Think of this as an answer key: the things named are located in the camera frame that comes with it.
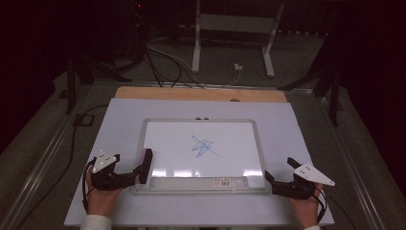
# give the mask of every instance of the whiteboard tray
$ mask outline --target whiteboard tray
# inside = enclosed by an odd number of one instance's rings
[[[147,184],[133,194],[266,193],[252,120],[156,120],[143,123],[137,162],[152,149]]]

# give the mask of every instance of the sleeve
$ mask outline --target sleeve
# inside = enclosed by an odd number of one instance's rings
[[[311,227],[307,227],[304,230],[320,230],[320,226],[319,225],[315,225],[315,226],[311,226]]]
[[[99,215],[87,215],[83,218],[80,230],[111,230],[111,219]]]

